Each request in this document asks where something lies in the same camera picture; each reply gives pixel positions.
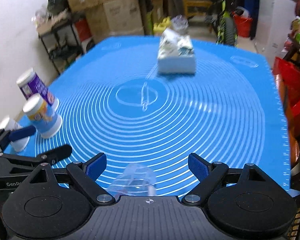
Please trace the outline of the clear plastic cup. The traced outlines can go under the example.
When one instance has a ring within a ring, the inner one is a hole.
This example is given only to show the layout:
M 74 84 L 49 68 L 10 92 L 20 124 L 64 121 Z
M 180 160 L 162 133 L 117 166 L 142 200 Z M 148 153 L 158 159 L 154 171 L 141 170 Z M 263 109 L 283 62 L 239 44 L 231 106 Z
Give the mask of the clear plastic cup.
M 156 175 L 154 171 L 141 164 L 129 164 L 107 188 L 116 199 L 119 196 L 156 196 Z

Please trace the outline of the white printed paper cup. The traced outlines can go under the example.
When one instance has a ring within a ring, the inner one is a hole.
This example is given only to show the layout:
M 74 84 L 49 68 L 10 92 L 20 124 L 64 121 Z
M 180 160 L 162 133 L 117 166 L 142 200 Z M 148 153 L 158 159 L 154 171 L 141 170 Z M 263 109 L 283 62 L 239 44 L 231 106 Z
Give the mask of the white printed paper cup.
M 13 118 L 6 116 L 2 119 L 0 123 L 0 129 L 8 131 L 8 139 L 10 145 L 15 150 L 15 152 L 21 152 L 25 149 L 29 142 L 29 135 L 32 132 L 31 128 L 22 127 Z

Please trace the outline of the blue yellow paper cup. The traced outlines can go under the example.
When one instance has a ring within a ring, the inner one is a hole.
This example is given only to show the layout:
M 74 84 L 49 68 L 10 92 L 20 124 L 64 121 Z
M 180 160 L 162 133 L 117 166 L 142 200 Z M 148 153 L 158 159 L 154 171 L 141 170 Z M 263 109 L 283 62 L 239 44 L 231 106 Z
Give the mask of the blue yellow paper cup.
M 57 134 L 62 126 L 62 117 L 37 93 L 24 104 L 23 112 L 43 139 Z

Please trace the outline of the purple paper cup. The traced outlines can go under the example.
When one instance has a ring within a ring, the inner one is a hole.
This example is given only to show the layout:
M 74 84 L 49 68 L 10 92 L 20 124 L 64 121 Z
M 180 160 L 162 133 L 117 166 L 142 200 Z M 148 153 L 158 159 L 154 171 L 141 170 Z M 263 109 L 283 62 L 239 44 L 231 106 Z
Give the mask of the purple paper cup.
M 48 89 L 33 68 L 23 72 L 23 74 L 17 78 L 16 84 L 26 100 L 34 94 L 39 93 L 54 111 L 57 110 L 59 99 Z

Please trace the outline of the blue silicone baking mat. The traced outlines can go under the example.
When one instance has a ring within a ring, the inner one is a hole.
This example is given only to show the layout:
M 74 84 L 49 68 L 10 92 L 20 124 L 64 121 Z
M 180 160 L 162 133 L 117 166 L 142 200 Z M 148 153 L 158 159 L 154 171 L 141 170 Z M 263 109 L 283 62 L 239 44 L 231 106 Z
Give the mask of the blue silicone baking mat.
M 196 184 L 187 158 L 242 168 L 258 165 L 290 187 L 287 122 L 269 64 L 262 55 L 193 41 L 194 75 L 160 75 L 157 37 L 112 37 L 96 45 L 51 85 L 61 129 L 34 135 L 23 155 L 71 145 L 72 161 L 103 152 L 107 188 L 132 163 L 156 176 L 157 195 L 183 196 Z

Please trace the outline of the black metal shelf rack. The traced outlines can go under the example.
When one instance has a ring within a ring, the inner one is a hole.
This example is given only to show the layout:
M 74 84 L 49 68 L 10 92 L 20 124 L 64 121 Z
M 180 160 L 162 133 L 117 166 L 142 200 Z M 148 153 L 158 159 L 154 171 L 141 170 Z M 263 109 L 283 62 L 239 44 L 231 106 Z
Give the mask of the black metal shelf rack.
M 84 54 L 73 17 L 67 10 L 57 16 L 49 15 L 46 20 L 37 21 L 36 31 L 58 75 Z

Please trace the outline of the white tissue box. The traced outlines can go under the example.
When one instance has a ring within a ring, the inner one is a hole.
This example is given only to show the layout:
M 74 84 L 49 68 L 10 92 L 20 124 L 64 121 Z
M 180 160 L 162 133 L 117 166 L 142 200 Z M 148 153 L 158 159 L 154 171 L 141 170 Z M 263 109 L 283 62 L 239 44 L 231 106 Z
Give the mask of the white tissue box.
M 167 28 L 160 37 L 157 56 L 158 73 L 187 74 L 196 73 L 196 57 L 189 35 L 180 35 Z

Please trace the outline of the red shopping bag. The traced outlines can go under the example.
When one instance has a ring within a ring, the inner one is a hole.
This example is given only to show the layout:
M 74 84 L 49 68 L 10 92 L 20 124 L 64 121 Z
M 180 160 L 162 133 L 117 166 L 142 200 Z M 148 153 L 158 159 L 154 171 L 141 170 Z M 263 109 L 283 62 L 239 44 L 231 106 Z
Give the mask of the red shopping bag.
M 300 69 L 293 63 L 276 57 L 272 74 L 287 119 L 290 163 L 295 166 L 300 155 L 297 141 L 300 136 Z

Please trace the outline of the bicycle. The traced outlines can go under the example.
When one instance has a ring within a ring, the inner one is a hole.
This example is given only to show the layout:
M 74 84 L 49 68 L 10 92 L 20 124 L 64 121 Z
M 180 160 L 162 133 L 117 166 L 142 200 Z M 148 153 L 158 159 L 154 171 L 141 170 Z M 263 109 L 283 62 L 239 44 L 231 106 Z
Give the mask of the bicycle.
M 233 16 L 236 9 L 236 0 L 215 0 L 211 10 L 216 14 L 211 27 L 217 35 L 217 44 L 237 46 L 237 27 Z

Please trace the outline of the red plastic bucket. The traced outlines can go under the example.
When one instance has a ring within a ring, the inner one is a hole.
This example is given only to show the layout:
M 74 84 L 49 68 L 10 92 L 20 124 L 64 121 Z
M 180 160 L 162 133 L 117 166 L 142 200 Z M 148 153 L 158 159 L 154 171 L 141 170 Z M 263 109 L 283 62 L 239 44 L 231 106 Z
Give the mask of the red plastic bucket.
M 238 36 L 248 38 L 250 37 L 251 25 L 253 19 L 250 17 L 243 17 L 237 14 L 233 16 Z

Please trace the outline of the lower cardboard box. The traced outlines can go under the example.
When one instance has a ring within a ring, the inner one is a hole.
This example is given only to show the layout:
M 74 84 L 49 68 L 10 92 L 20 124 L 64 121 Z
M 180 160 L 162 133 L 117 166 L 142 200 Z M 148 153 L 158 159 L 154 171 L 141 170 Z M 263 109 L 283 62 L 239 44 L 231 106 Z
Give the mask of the lower cardboard box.
M 84 12 L 95 43 L 111 36 L 145 34 L 138 0 L 109 0 Z

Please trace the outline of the white chest freezer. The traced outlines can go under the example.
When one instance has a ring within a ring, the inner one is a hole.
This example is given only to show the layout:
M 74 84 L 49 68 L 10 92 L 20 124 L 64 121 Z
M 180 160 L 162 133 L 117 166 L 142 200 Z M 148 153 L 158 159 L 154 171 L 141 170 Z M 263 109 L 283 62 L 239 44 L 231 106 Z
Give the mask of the white chest freezer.
M 297 0 L 260 0 L 256 35 L 257 52 L 263 55 L 270 67 L 275 57 L 281 56 L 284 43 L 295 19 Z

